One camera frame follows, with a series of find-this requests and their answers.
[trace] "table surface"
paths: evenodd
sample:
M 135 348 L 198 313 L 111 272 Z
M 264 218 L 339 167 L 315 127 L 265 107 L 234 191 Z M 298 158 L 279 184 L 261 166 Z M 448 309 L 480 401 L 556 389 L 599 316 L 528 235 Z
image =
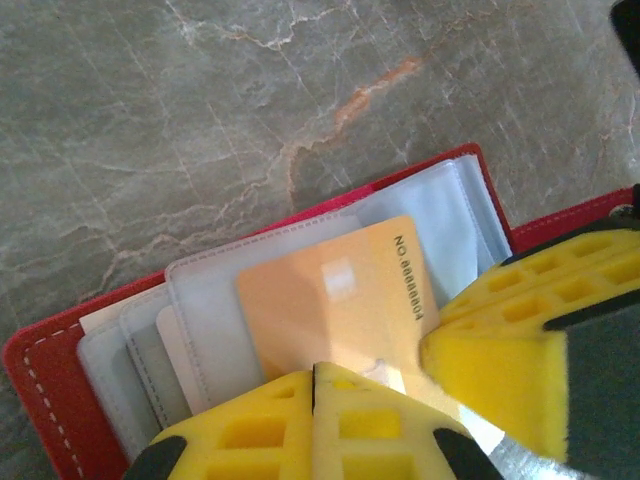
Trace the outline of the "table surface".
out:
M 468 141 L 513 225 L 639 181 L 611 3 L 1 2 L 0 343 Z M 0 412 L 0 477 L 53 476 L 4 372 Z

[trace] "red leather cover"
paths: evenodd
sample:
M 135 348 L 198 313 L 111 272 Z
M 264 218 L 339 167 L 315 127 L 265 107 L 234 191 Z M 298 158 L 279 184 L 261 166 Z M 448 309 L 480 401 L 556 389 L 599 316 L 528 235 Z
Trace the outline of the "red leather cover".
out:
M 477 145 L 468 144 L 327 200 L 263 231 L 344 207 L 438 162 L 464 154 L 478 156 L 487 187 L 514 251 L 537 245 L 606 215 L 618 204 L 631 202 L 630 189 L 615 192 L 512 232 L 497 200 L 482 152 Z M 80 317 L 162 282 L 163 272 L 155 273 L 26 327 L 5 345 L 3 358 L 9 376 L 61 478 L 111 480 L 120 478 L 127 468 L 124 454 L 76 356 L 78 341 L 83 336 L 78 323 Z

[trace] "white stitching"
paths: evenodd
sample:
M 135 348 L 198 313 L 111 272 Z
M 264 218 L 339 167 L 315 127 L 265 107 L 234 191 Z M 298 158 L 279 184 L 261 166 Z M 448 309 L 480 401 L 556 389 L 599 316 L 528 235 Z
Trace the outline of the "white stitching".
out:
M 80 325 L 79 323 L 74 323 L 73 325 L 71 325 L 70 327 L 68 327 L 66 329 L 58 330 L 58 331 L 52 333 L 51 335 L 49 335 L 47 337 L 43 337 L 43 338 L 40 338 L 40 339 L 36 340 L 33 343 L 33 345 L 31 345 L 30 347 L 25 349 L 24 357 L 23 357 L 22 360 L 24 362 L 25 367 L 27 367 L 27 369 L 28 369 L 27 372 L 29 373 L 29 376 L 31 378 L 33 378 L 33 381 L 35 382 L 36 390 L 38 391 L 38 393 L 42 397 L 42 403 L 44 404 L 45 408 L 47 410 L 49 410 L 49 419 L 54 424 L 54 426 L 57 427 L 58 433 L 60 434 L 60 437 L 62 438 L 62 444 L 65 446 L 65 448 L 67 450 L 69 450 L 71 452 L 71 460 L 73 461 L 73 463 L 76 466 L 76 471 L 78 472 L 78 477 L 84 478 L 84 471 L 82 470 L 82 466 L 80 465 L 80 461 L 78 460 L 78 456 L 73 452 L 73 449 L 71 448 L 71 443 L 69 442 L 69 439 L 65 435 L 64 428 L 62 428 L 62 425 L 60 425 L 58 423 L 58 418 L 53 413 L 53 410 L 52 410 L 52 407 L 51 407 L 51 402 L 45 396 L 44 388 L 42 387 L 40 382 L 38 382 L 38 378 L 37 378 L 36 372 L 35 372 L 35 370 L 33 368 L 31 368 L 31 360 L 29 360 L 29 351 L 33 347 L 35 347 L 36 345 L 41 344 L 42 342 L 44 342 L 48 338 L 53 338 L 54 336 L 60 335 L 60 334 L 64 333 L 65 331 L 71 330 L 72 328 L 77 327 L 79 325 Z

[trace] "gray marble surface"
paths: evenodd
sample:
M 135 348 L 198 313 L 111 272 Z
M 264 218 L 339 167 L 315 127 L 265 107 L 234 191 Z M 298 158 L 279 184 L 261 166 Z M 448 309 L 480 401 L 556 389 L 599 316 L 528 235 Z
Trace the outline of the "gray marble surface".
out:
M 0 343 L 467 141 L 514 225 L 640 181 L 610 3 L 0 2 Z M 4 372 L 0 418 L 52 476 Z

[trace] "orange card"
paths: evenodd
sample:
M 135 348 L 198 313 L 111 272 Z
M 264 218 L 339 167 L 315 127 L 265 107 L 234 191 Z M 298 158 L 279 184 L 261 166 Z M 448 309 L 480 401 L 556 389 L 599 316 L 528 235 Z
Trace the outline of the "orange card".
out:
M 236 291 L 268 380 L 330 360 L 423 401 L 443 395 L 419 367 L 439 319 L 410 217 L 252 267 Z

